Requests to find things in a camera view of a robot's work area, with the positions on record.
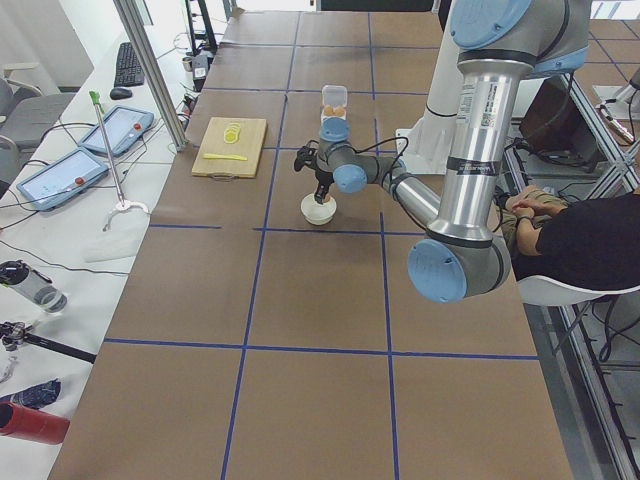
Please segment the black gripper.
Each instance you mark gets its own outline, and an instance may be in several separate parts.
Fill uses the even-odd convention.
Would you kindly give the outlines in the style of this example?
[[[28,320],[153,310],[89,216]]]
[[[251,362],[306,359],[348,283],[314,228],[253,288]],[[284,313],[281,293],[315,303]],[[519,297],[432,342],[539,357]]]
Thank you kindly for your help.
[[[331,171],[317,169],[315,171],[315,178],[318,181],[318,186],[314,193],[314,200],[319,205],[323,205],[328,195],[328,191],[330,190],[330,186],[334,183],[333,173]]]

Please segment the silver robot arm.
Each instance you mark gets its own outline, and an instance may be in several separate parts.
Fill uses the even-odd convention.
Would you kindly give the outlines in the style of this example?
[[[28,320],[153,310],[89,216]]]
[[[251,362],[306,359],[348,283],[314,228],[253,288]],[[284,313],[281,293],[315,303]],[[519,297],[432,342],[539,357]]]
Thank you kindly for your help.
[[[462,74],[452,145],[441,195],[408,172],[399,158],[357,152],[341,118],[322,122],[308,166],[317,201],[332,184],[356,193],[377,184],[424,226],[408,274],[416,290],[439,303],[485,294],[510,272],[505,242],[487,226],[506,135],[521,81],[571,73],[587,57],[588,1],[458,1],[448,16]]]

